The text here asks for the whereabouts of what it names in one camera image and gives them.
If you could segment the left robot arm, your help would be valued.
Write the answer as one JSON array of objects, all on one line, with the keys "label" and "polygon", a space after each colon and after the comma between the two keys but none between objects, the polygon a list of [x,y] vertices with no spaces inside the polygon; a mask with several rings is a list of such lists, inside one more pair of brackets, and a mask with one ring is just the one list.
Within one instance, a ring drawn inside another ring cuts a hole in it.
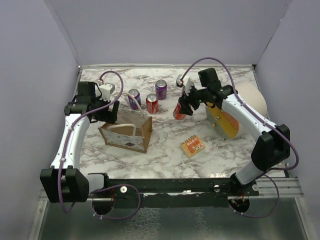
[{"label": "left robot arm", "polygon": [[64,107],[64,131],[57,154],[40,181],[51,203],[85,202],[91,192],[90,181],[80,172],[80,155],[90,123],[117,121],[119,101],[112,102],[113,83],[98,85],[80,81],[76,95]]}]

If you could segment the red cola can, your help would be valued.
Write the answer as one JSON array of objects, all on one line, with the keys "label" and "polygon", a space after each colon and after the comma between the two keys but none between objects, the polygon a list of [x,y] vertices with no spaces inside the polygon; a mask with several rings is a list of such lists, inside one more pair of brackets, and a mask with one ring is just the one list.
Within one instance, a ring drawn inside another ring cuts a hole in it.
[{"label": "red cola can", "polygon": [[146,107],[150,114],[155,114],[159,111],[159,100],[156,94],[150,93],[147,95]]},{"label": "red cola can", "polygon": [[178,121],[182,121],[185,119],[186,116],[187,115],[184,113],[183,105],[180,102],[178,102],[173,111],[173,117]]}]

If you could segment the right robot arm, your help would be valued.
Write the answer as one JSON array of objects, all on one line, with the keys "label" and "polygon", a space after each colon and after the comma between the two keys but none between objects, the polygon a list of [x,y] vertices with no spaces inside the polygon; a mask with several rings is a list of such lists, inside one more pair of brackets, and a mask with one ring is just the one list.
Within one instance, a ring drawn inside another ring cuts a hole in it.
[{"label": "right robot arm", "polygon": [[249,184],[290,156],[290,130],[285,124],[277,125],[264,118],[231,85],[223,86],[214,68],[201,70],[198,76],[201,89],[196,89],[190,78],[177,77],[176,85],[182,88],[178,112],[191,116],[201,103],[211,109],[217,107],[236,119],[255,140],[251,160],[230,177],[230,191],[240,196]]}]

